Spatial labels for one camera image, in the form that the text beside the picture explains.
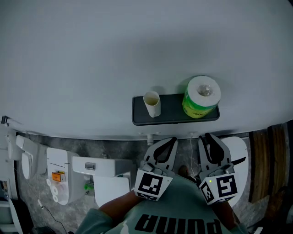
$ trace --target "flush button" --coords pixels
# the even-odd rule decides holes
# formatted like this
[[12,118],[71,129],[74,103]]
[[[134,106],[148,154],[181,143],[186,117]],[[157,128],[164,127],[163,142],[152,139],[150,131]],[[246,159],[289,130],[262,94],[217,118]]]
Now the flush button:
[[96,170],[96,164],[95,163],[86,163],[86,169],[87,170]]

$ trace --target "marble floor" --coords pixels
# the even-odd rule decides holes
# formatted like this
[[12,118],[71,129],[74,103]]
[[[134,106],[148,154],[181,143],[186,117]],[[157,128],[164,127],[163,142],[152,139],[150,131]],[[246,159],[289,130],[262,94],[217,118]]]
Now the marble floor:
[[[101,158],[103,157],[103,154],[107,154],[110,159],[130,159],[136,163],[137,166],[139,166],[139,163],[143,159],[147,150],[147,143],[145,141],[95,141],[54,138],[29,134],[23,134],[23,136],[30,138],[34,142],[52,148],[76,152],[84,157]],[[249,153],[249,175],[243,195],[233,209],[240,221],[249,227],[264,217],[268,198],[264,198],[254,204],[248,202],[251,171],[250,142],[248,133],[242,133],[236,136],[241,137],[247,145]],[[197,139],[179,140],[174,165],[175,172],[178,171],[178,168],[181,165],[187,165],[191,173],[192,170],[194,174],[198,173],[196,142]],[[67,232],[75,232],[87,211],[95,206],[93,194],[85,195],[79,200],[65,206],[60,205],[55,203],[52,199],[50,189],[46,183],[47,177],[47,174],[43,174],[34,176],[30,180],[26,180],[22,174],[21,164],[17,164],[17,180],[20,198],[28,206],[34,227],[48,226],[56,233],[64,234],[62,225],[54,221],[47,210],[42,210],[40,208],[38,204],[38,199],[40,199],[42,204],[50,210],[55,219],[63,223]]]

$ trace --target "green t-shirt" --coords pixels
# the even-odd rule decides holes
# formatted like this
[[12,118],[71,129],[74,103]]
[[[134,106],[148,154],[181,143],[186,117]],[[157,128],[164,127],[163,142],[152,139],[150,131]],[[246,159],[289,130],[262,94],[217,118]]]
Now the green t-shirt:
[[140,202],[117,226],[104,212],[90,209],[76,231],[76,234],[143,233],[247,234],[247,231],[242,224],[228,231],[206,204],[196,184],[178,175],[157,202]]

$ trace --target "dark shelf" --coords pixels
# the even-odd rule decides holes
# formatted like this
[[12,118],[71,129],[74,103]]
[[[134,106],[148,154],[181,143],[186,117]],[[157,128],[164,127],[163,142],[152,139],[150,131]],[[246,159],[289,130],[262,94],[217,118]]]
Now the dark shelf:
[[215,121],[220,117],[219,107],[216,107],[211,113],[203,118],[193,119],[185,114],[182,107],[184,94],[160,95],[161,115],[150,117],[143,97],[134,97],[132,99],[132,122],[137,126],[171,124],[185,122],[207,122]]

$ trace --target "person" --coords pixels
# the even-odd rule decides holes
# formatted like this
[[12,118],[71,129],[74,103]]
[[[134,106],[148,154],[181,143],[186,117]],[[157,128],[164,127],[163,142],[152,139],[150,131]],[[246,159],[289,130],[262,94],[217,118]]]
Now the person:
[[134,191],[99,209],[90,209],[76,234],[247,234],[228,202],[208,206],[181,166],[160,199],[137,197]]

